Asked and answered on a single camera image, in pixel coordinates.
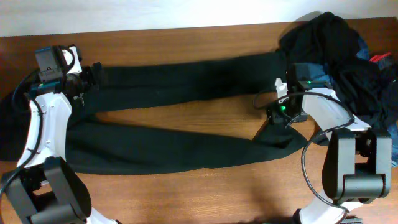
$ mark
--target white backdrop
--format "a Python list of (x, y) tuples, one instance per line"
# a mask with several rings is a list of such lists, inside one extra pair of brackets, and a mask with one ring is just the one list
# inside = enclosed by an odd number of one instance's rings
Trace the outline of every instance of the white backdrop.
[(0, 0), (0, 36), (291, 22), (326, 11), (397, 17), (398, 0)]

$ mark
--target wooden table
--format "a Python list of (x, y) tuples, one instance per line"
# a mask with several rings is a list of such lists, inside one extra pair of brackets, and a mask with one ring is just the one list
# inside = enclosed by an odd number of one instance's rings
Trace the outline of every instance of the wooden table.
[[(371, 52), (398, 56), (395, 18), (350, 20)], [(48, 45), (76, 44), (83, 64), (156, 65), (194, 62), (268, 52), (281, 35), (300, 23), (192, 29), (99, 32), (0, 38), (0, 96), (12, 91), (36, 67), (34, 50)], [(117, 123), (223, 134), (251, 139), (266, 121), (252, 109), (252, 96), (194, 101), (158, 108), (101, 113)], [(294, 124), (309, 138), (313, 121)], [(162, 175), (88, 175), (79, 177), (88, 187), (93, 206), (122, 223), (237, 223), (255, 218), (289, 217), (314, 198), (300, 169), (300, 153), (285, 159), (223, 169), (200, 169)], [(311, 146), (309, 176), (320, 190), (326, 148)], [(0, 171), (13, 162), (0, 162)], [(398, 169), (392, 170), (392, 188), (384, 198), (353, 211), (365, 223), (398, 223)], [(6, 223), (19, 223), (6, 197), (1, 204)]]

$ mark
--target black cloth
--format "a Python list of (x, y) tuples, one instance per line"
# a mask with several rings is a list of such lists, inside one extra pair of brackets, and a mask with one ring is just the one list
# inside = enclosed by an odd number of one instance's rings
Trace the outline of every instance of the black cloth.
[(284, 35), (280, 48), (289, 66), (299, 62), (326, 65), (340, 101), (372, 127), (387, 128), (397, 119), (388, 109), (391, 96), (389, 100), (382, 96), (386, 87), (381, 83), (385, 79), (378, 66), (356, 57), (360, 50), (358, 38), (342, 18), (326, 12)]
[[(288, 156), (307, 142), (296, 130), (285, 129), (283, 125), (267, 125), (251, 141), (102, 123), (94, 117), (100, 111), (171, 105), (260, 90), (275, 91), (275, 79), (285, 80), (282, 52), (219, 61), (105, 70), (107, 79), (103, 86), (84, 95), (84, 108), (73, 107), (65, 150), (67, 162), (75, 172), (160, 174), (237, 166)], [(2, 100), (0, 108), (9, 110), (9, 98)], [(17, 128), (27, 130), (28, 114), (25, 120), (20, 121), (10, 113), (4, 115), (5, 120), (2, 118), (0, 123), (2, 133), (17, 133)], [(19, 158), (26, 138), (26, 131), (21, 132), (18, 137), (21, 142), (15, 142), (16, 137), (1, 139), (1, 159)]]

